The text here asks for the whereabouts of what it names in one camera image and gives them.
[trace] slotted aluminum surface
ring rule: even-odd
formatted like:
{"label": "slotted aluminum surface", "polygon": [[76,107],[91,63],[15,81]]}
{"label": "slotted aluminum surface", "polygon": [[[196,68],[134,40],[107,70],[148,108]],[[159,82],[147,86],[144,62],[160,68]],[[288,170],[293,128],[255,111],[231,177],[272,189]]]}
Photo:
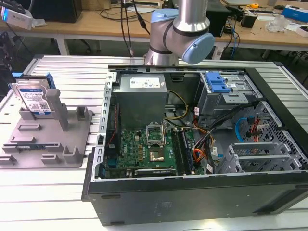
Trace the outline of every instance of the slotted aluminum surface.
{"label": "slotted aluminum surface", "polygon": [[[90,56],[50,56],[34,59],[26,74],[51,73],[61,91],[61,101],[68,109],[85,104],[94,112],[85,156],[96,143],[103,89],[109,64],[142,64],[142,58]],[[295,78],[274,63],[249,61],[204,61],[199,65],[221,67],[253,67],[270,84],[279,98],[308,130],[307,93]],[[20,101],[14,96],[0,103],[0,145],[8,139],[19,120]],[[307,230],[308,199],[277,216],[225,218],[187,222],[169,222],[102,228],[91,202],[81,202],[87,158],[79,169],[0,171],[1,230],[86,230],[89,227],[106,230]]]}

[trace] workbench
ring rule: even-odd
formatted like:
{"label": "workbench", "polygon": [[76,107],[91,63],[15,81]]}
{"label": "workbench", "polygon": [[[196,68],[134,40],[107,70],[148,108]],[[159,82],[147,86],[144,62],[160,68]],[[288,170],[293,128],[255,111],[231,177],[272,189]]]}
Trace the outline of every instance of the workbench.
{"label": "workbench", "polygon": [[[260,6],[272,9],[267,5],[267,0],[256,0]],[[289,1],[277,1],[276,5],[290,4]],[[308,3],[292,2],[292,5],[308,8]],[[118,13],[119,8],[114,8],[108,13]],[[83,11],[80,18],[74,24],[47,22],[47,26],[36,27],[31,30],[22,30],[13,27],[16,33],[26,37],[41,37],[53,38],[57,41],[61,55],[69,55],[66,39],[90,39],[98,40],[97,49],[100,50],[100,40],[123,41],[121,26],[119,22],[111,21],[99,16],[99,11]],[[128,12],[129,16],[134,15],[133,12]],[[151,20],[151,13],[143,14],[146,21]],[[119,18],[120,14],[110,15],[110,17]],[[304,38],[293,31],[287,33],[270,33],[265,29],[265,21],[256,20],[253,28],[243,28],[240,23],[236,25],[236,32],[240,35],[240,48],[252,49],[271,49],[271,50],[286,50],[286,51],[308,51],[308,39]],[[138,21],[130,22],[131,40],[134,42],[150,42],[149,35],[141,28]],[[150,23],[147,23],[147,28],[150,30]],[[8,31],[6,24],[0,22],[0,30]],[[220,59],[222,50],[230,40],[229,34],[223,34],[222,37],[216,38],[215,52],[213,59]]]}
{"label": "workbench", "polygon": [[[0,171],[0,230],[307,230],[308,199],[277,216],[224,218],[171,223],[102,227],[91,202],[81,201],[88,156],[95,146],[103,90],[109,64],[139,64],[142,58],[45,55],[31,61],[24,74],[51,73],[61,91],[61,102],[73,110],[86,105],[94,112],[83,165],[74,169]],[[308,92],[286,68],[272,62],[214,61],[199,65],[252,67],[308,131]],[[0,146],[20,118],[21,106],[12,91],[0,102]]]}

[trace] power supply label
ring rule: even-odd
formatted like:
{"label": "power supply label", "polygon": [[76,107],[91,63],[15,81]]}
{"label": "power supply label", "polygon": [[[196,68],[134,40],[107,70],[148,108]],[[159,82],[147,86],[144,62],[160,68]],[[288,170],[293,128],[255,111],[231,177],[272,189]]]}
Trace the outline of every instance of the power supply label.
{"label": "power supply label", "polygon": [[131,88],[160,88],[159,78],[131,78]]}
{"label": "power supply label", "polygon": [[21,96],[27,108],[35,114],[48,114],[51,112],[50,107],[45,99],[43,99],[44,92],[42,89],[36,88],[21,88],[19,89]]}

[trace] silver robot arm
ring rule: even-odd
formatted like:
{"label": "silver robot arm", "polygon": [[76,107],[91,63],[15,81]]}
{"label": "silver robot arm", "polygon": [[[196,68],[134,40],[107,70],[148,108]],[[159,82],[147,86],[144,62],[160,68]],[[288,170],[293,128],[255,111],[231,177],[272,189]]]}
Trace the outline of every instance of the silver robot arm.
{"label": "silver robot arm", "polygon": [[145,65],[178,65],[179,57],[189,64],[197,64],[207,57],[215,42],[208,32],[207,2],[179,0],[179,10],[153,12]]}

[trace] green motherboard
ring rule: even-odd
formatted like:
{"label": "green motherboard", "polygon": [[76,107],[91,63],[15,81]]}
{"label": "green motherboard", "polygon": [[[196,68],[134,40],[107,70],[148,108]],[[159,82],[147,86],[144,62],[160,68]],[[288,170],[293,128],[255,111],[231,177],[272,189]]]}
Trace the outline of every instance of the green motherboard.
{"label": "green motherboard", "polygon": [[[185,137],[189,150],[192,152],[193,145],[195,144],[193,131],[190,129],[185,130]],[[150,140],[159,140],[161,138],[159,130],[149,133]],[[182,175],[179,172],[180,169],[177,168],[181,144],[179,145],[179,140],[173,141],[174,132],[171,130],[165,131],[165,142],[161,146],[156,144],[148,146],[146,130],[123,130],[120,139],[120,150],[116,155],[116,159],[107,159],[107,178],[132,177],[133,172],[137,169],[174,169],[177,174]],[[202,166],[194,170],[194,174],[199,175],[203,173]]]}
{"label": "green motherboard", "polygon": [[[161,138],[159,131],[153,131],[149,136],[151,140]],[[193,145],[195,141],[191,130],[186,131],[186,137],[189,146]],[[166,144],[163,148],[148,147],[145,130],[122,131],[118,158],[119,168],[163,167],[176,169],[170,130],[166,130],[165,139]]]}

